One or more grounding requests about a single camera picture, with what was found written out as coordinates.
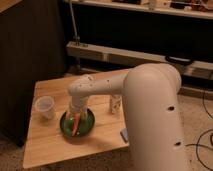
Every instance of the wooden table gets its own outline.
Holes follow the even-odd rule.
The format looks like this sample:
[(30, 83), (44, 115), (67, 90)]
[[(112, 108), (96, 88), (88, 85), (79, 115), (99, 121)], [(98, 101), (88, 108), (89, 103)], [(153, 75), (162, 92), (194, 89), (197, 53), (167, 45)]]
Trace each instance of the wooden table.
[(0, 0), (0, 13), (21, 1), (22, 0)]
[[(127, 71), (98, 73), (93, 76), (95, 79), (101, 79)], [(72, 140), (64, 138), (60, 131), (59, 121), (67, 110), (70, 100), (67, 87), (77, 78), (67, 77), (36, 83), (23, 161), (24, 168), (128, 146), (120, 136), (120, 131), (125, 128), (122, 108), (119, 113), (111, 114), (109, 112), (109, 96), (107, 95), (91, 96), (88, 101), (88, 106), (94, 112), (96, 119), (92, 132), (83, 138)], [(55, 100), (56, 117), (49, 121), (34, 110), (35, 100), (46, 95), (52, 96)]]
[[(95, 79), (101, 79), (127, 71), (128, 70), (98, 73), (93, 76)], [(88, 136), (70, 141), (63, 137), (59, 128), (59, 120), (68, 108), (70, 97), (67, 93), (67, 87), (77, 78), (78, 77), (73, 76), (36, 83), (33, 102), (40, 96), (52, 96), (55, 99), (56, 117), (50, 121), (43, 119), (39, 113), (34, 110), (33, 105), (25, 147), (24, 168), (46, 165), (128, 146), (128, 144), (123, 142), (120, 136), (121, 129), (125, 127), (123, 111), (120, 109), (120, 112), (115, 115), (109, 112), (109, 96), (90, 97), (88, 102), (89, 108), (94, 112), (96, 122), (92, 132)], [(179, 95), (178, 99), (185, 142), (186, 144), (196, 143), (204, 131), (212, 128), (212, 119), (206, 114), (201, 98)], [(212, 104), (212, 100), (206, 100), (206, 106), (210, 113), (213, 113)], [(209, 136), (206, 135), (201, 143), (210, 146)], [(191, 168), (194, 171), (205, 171), (196, 158), (194, 146), (187, 147), (186, 151)], [(202, 160), (209, 167), (213, 168), (212, 151), (204, 148), (201, 148), (199, 151)], [(123, 170), (124, 167), (126, 167), (126, 165), (121, 162), (120, 170)]]

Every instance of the screw hole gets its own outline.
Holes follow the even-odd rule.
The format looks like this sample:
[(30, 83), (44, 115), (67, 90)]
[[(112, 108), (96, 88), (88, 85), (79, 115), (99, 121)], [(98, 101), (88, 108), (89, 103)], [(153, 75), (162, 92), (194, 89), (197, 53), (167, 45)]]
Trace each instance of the screw hole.
[(177, 142), (177, 143), (175, 143), (175, 147), (179, 147), (181, 145), (181, 142)]
[(169, 106), (167, 110), (173, 111), (173, 110), (175, 110), (175, 107), (174, 106)]

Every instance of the cable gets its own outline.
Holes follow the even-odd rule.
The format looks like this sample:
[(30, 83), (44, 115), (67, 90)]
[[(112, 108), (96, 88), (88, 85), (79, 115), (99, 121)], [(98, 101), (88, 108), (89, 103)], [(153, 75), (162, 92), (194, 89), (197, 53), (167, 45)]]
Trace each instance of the cable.
[(208, 167), (208, 166), (201, 160), (201, 158), (200, 158), (200, 156), (199, 156), (199, 153), (198, 153), (198, 147), (199, 147), (199, 143), (200, 143), (201, 138), (202, 138), (204, 135), (206, 135), (206, 134), (208, 134), (209, 132), (212, 132), (212, 131), (213, 131), (213, 129), (209, 129), (209, 130), (203, 132), (203, 133), (200, 135), (200, 137), (198, 138), (197, 145), (196, 145), (196, 156), (197, 156), (198, 161), (203, 165), (203, 167), (205, 167), (206, 169), (208, 169), (208, 170), (210, 170), (210, 171), (213, 171), (213, 169), (210, 168), (210, 167)]
[[(204, 91), (203, 91), (202, 103), (203, 103), (203, 107), (204, 107), (204, 109), (205, 109), (205, 112), (209, 115), (210, 118), (213, 119), (213, 115), (208, 111), (208, 109), (207, 109), (207, 107), (206, 107), (206, 104), (205, 104), (206, 90), (208, 89), (208, 82), (209, 82), (209, 80), (211, 80), (212, 74), (213, 74), (213, 70), (210, 72), (210, 74), (209, 74), (209, 76), (208, 76), (208, 81), (207, 81), (206, 87), (204, 88)], [(202, 139), (202, 137), (203, 137), (204, 135), (208, 134), (209, 132), (213, 132), (213, 129), (209, 129), (209, 130), (203, 132), (203, 133), (199, 136), (198, 141), (197, 141), (196, 144), (187, 144), (186, 147), (195, 146), (195, 147), (196, 147), (196, 156), (197, 156), (198, 161), (202, 164), (203, 167), (205, 167), (206, 169), (208, 169), (208, 170), (210, 170), (210, 171), (213, 171), (212, 168), (210, 168), (209, 166), (207, 166), (207, 165), (201, 160), (201, 158), (200, 158), (200, 156), (199, 156), (199, 152), (198, 152), (199, 147), (203, 147), (203, 148), (206, 148), (206, 149), (208, 149), (208, 150), (213, 151), (213, 133), (211, 133), (211, 134), (210, 134), (210, 137), (209, 137), (209, 138), (210, 138), (210, 144), (211, 144), (212, 148), (209, 147), (209, 146), (207, 146), (207, 145), (200, 144), (200, 140)]]
[(211, 143), (211, 145), (213, 147), (213, 133), (210, 135), (210, 143)]
[(187, 144), (186, 147), (193, 147), (193, 146), (199, 146), (199, 147), (203, 147), (203, 148), (206, 148), (208, 150), (212, 150), (213, 151), (213, 148), (207, 146), (207, 145), (203, 145), (203, 144)]

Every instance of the carrot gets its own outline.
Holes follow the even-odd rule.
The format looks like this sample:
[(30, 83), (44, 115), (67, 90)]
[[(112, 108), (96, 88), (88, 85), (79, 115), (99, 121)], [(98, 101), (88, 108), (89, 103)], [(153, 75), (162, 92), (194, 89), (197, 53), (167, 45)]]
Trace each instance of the carrot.
[(74, 136), (78, 130), (79, 121), (80, 121), (80, 114), (79, 113), (74, 114), (74, 124), (73, 124), (73, 129), (72, 129), (72, 136)]

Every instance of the paper cup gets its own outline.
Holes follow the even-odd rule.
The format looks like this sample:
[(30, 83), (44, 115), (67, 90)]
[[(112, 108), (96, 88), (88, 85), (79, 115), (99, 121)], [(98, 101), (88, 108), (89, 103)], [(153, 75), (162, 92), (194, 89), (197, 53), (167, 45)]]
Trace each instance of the paper cup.
[(54, 99), (51, 96), (38, 98), (35, 102), (35, 110), (46, 119), (53, 119), (55, 117)]

